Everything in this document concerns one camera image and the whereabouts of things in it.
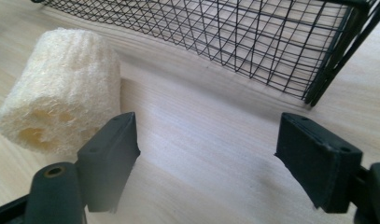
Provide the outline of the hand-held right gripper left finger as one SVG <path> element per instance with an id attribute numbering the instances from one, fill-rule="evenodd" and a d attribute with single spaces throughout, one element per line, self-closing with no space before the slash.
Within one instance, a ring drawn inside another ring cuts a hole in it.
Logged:
<path id="1" fill-rule="evenodd" d="M 140 154 L 134 112 L 112 118 L 80 149 L 76 167 L 90 212 L 116 211 Z"/>

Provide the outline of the black wire mesh basket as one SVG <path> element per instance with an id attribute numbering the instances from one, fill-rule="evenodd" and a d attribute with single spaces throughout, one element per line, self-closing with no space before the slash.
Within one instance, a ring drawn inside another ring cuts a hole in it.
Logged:
<path id="1" fill-rule="evenodd" d="M 380 22 L 380 0 L 32 0 L 132 29 L 314 106 Z"/>

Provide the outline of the cream loofah sponge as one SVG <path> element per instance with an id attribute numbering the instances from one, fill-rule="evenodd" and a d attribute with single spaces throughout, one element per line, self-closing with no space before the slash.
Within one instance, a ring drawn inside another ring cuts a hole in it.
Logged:
<path id="1" fill-rule="evenodd" d="M 120 113 L 120 59 L 97 33 L 45 32 L 0 107 L 0 134 L 40 153 L 72 155 Z"/>

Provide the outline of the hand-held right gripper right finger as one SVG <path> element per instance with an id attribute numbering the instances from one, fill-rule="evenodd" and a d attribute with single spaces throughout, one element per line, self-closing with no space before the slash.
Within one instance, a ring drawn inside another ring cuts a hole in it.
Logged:
<path id="1" fill-rule="evenodd" d="M 349 182 L 362 159 L 358 148 L 311 119 L 284 113 L 275 155 L 300 183 L 314 207 L 327 213 L 347 211 Z"/>

